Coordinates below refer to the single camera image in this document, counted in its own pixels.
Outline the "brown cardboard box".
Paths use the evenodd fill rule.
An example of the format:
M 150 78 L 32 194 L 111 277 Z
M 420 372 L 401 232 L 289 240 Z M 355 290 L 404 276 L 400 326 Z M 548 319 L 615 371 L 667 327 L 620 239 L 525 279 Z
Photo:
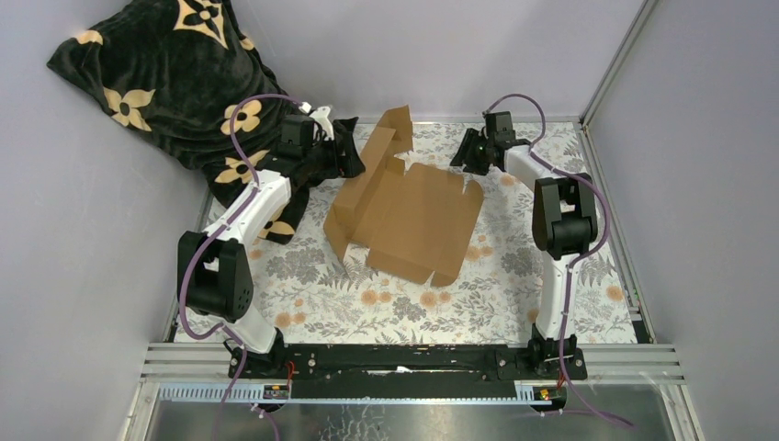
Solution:
M 406 164 L 412 138 L 409 107 L 386 110 L 360 153 L 365 172 L 344 181 L 323 231 L 339 259 L 349 244 L 363 245 L 368 266 L 446 287 L 459 276 L 484 193 L 463 175 Z

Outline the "aluminium frame rail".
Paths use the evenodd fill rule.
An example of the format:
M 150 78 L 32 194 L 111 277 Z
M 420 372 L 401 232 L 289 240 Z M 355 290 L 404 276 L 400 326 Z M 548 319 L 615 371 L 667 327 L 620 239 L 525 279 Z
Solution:
M 647 385 L 660 395 L 674 436 L 700 440 L 671 345 L 581 345 L 564 358 L 580 394 L 596 386 Z M 517 345 L 282 345 L 244 356 L 233 344 L 152 343 L 123 438 L 146 440 L 158 401 L 268 404 L 548 405 L 560 362 L 533 363 Z

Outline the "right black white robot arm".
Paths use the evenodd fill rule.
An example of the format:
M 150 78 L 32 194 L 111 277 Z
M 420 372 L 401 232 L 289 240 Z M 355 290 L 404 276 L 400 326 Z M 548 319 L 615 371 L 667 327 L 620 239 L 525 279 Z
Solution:
M 484 121 L 482 129 L 466 131 L 450 163 L 474 175 L 486 175 L 496 167 L 534 194 L 532 236 L 542 254 L 542 293 L 521 358 L 542 379 L 586 379 L 570 316 L 578 260 L 598 235 L 591 178 L 560 171 L 538 156 L 532 141 L 516 135 L 509 112 L 487 113 Z

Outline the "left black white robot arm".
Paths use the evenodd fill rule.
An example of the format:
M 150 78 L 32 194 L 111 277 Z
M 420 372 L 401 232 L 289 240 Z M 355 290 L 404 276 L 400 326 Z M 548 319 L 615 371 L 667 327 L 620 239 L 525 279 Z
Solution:
M 285 117 L 280 137 L 266 151 L 243 159 L 248 183 L 225 212 L 201 232 L 185 232 L 178 243 L 178 308 L 185 332 L 194 312 L 252 352 L 250 366 L 265 378 L 279 374 L 285 354 L 282 337 L 254 299 L 249 245 L 273 235 L 274 221 L 293 199 L 322 181 L 357 177 L 366 168 L 354 141 L 357 118 L 328 120 L 320 109 Z

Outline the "black floral plush blanket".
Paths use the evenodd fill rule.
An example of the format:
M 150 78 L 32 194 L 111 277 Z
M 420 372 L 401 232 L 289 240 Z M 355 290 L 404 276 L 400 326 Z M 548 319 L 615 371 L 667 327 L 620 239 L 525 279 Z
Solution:
M 122 127 L 199 171 L 229 206 L 299 112 L 228 1 L 132 1 L 48 67 Z

